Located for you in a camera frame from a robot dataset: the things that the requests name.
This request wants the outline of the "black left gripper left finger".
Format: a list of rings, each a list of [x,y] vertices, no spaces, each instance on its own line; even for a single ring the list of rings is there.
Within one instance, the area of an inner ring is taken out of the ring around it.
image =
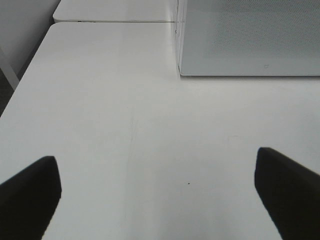
[[[40,240],[56,211],[62,184],[56,158],[44,156],[0,185],[0,238]]]

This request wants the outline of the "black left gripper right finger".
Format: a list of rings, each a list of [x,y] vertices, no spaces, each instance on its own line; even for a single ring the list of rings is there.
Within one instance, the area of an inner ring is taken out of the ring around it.
[[[270,147],[257,151],[254,186],[283,240],[320,238],[320,176]]]

